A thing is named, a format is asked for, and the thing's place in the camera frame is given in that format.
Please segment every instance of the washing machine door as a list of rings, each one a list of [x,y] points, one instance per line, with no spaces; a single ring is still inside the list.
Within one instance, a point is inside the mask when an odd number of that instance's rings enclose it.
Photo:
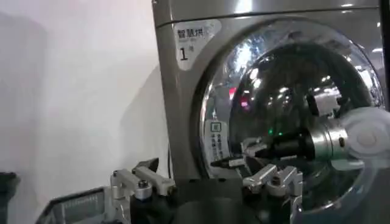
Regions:
[[[300,18],[273,20],[226,50],[204,87],[199,134],[210,177],[244,177],[271,161],[240,170],[211,167],[242,155],[248,142],[283,135],[316,119],[358,107],[384,107],[375,69],[356,45],[331,27]],[[321,105],[313,115],[307,97]],[[340,170],[332,163],[276,162],[304,174],[303,222],[348,214],[368,191],[376,170]]]

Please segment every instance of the number 1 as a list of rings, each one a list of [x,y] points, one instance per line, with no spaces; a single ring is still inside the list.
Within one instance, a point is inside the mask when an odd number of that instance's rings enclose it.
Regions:
[[[182,58],[180,59],[180,61],[187,61],[188,58],[185,57],[184,47],[180,48],[180,51],[182,52]]]

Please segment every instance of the label sticker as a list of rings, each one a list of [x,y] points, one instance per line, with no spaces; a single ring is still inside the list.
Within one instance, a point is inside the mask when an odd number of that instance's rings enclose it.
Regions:
[[[227,132],[227,124],[223,121],[205,122],[205,154],[209,163],[230,156]]]
[[[175,24],[176,60],[181,70],[192,68],[196,57],[221,27],[216,19]]]

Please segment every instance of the front-loading washing machine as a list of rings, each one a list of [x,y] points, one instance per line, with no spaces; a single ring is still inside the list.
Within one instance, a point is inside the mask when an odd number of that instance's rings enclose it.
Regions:
[[[377,1],[156,0],[154,18],[177,181],[241,178],[210,163],[259,138],[388,101]],[[307,98],[318,100],[313,114]],[[280,161],[304,176],[299,223],[390,223],[390,173]]]

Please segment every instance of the bolt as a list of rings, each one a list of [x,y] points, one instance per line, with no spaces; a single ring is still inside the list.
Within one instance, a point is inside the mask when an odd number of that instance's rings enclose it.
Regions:
[[[138,182],[138,187],[139,188],[147,188],[147,184],[148,184],[148,182],[146,181],[146,180],[140,180],[139,182]]]
[[[272,177],[271,183],[273,185],[277,185],[277,186],[280,185],[280,178],[279,177]]]

